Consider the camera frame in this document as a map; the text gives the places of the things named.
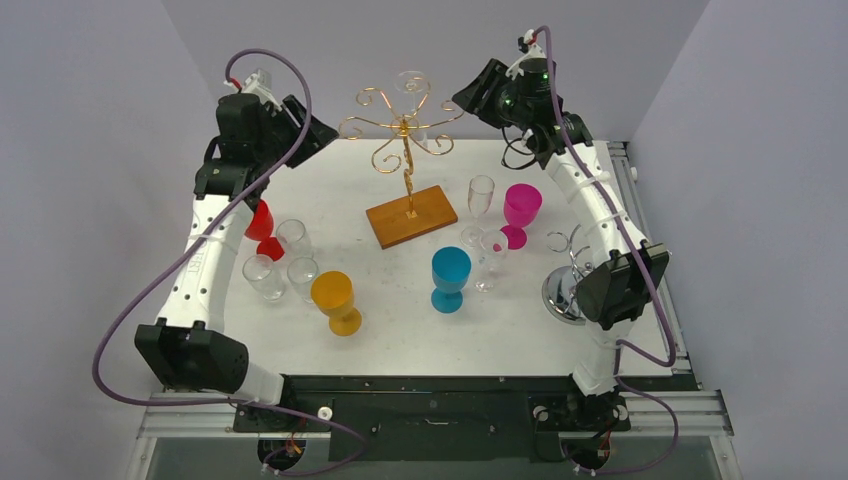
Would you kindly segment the red plastic wine glass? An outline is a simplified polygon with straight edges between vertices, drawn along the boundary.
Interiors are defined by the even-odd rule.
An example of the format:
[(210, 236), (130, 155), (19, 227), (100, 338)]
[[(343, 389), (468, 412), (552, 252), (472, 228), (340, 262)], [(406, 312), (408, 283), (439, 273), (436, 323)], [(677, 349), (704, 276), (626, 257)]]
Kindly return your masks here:
[(256, 243), (255, 253), (257, 255), (265, 255), (272, 261), (279, 261), (284, 257), (285, 250), (274, 235), (274, 225), (274, 218), (269, 206), (264, 200), (260, 200), (245, 231), (245, 237)]

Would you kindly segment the yellow plastic wine glass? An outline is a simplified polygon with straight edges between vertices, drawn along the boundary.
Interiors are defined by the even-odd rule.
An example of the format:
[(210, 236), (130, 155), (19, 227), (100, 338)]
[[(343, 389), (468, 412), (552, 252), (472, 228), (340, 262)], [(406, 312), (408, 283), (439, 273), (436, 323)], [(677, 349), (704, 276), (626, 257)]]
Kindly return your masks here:
[(315, 306), (328, 317), (328, 325), (337, 336), (351, 336), (362, 325), (362, 315), (355, 307), (351, 279), (340, 271), (320, 274), (312, 283), (310, 295)]

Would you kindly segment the blue plastic wine glass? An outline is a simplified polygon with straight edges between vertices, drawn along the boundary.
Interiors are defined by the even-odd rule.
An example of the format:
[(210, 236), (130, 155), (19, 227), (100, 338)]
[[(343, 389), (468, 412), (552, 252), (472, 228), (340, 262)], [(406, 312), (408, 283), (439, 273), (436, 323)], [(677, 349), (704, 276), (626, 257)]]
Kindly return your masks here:
[(471, 272), (471, 259), (461, 248), (447, 246), (436, 251), (431, 259), (434, 290), (431, 304), (443, 314), (459, 310), (463, 304), (463, 288)]

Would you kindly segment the gold wire glass rack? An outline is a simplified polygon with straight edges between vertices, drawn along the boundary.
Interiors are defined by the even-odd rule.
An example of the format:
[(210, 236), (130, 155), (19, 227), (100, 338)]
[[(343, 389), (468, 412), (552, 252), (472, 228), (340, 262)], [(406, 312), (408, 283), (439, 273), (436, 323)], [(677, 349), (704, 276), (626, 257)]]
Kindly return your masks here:
[(362, 116), (349, 116), (339, 123), (338, 132), (345, 140), (358, 140), (364, 135), (359, 125), (364, 123), (384, 129), (389, 134), (388, 139), (371, 154), (371, 167), (383, 175), (400, 171), (404, 180), (405, 195), (366, 210), (367, 220), (377, 242), (386, 250), (458, 221), (457, 213), (440, 186), (435, 185), (423, 190), (414, 187), (413, 150), (417, 148), (433, 157), (452, 152), (455, 140), (451, 136), (440, 134), (428, 140), (426, 134), (433, 128), (460, 119), (464, 112), (457, 111), (452, 101), (445, 100), (441, 104), (441, 110), (449, 113), (449, 118), (423, 123), (418, 114), (418, 120), (410, 126), (406, 120), (397, 116), (396, 106), (380, 88), (364, 88), (356, 94), (355, 100), (360, 106), (368, 107), (376, 98), (382, 100), (391, 115), (390, 120), (379, 122)]

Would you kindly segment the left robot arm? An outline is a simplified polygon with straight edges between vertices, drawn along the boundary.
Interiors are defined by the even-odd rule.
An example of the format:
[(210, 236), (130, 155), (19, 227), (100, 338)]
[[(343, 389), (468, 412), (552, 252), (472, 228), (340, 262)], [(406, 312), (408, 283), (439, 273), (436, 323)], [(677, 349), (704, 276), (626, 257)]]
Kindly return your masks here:
[(338, 133), (308, 117), (293, 95), (281, 104), (255, 93), (226, 95), (216, 121), (219, 133), (195, 174), (187, 260), (155, 322), (138, 326), (134, 344), (164, 386), (260, 403), (260, 418), (285, 430), (297, 420), (298, 402), (283, 393), (283, 375), (252, 362), (247, 346), (225, 335), (226, 297), (269, 171), (277, 162), (297, 167)]

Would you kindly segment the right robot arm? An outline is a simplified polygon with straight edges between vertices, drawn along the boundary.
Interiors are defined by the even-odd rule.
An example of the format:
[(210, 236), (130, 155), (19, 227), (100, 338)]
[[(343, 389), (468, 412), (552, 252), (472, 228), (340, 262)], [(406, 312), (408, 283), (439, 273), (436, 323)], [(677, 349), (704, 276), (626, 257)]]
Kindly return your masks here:
[(603, 415), (600, 395), (617, 387), (620, 349), (651, 302), (669, 253), (630, 219), (587, 126), (579, 115), (563, 110), (551, 86), (544, 58), (521, 60), (514, 71), (492, 58), (451, 99), (491, 127), (525, 133), (526, 147), (563, 192), (589, 243), (594, 268), (577, 281), (575, 293), (592, 342), (571, 375), (579, 390), (563, 402), (566, 418), (588, 427)]

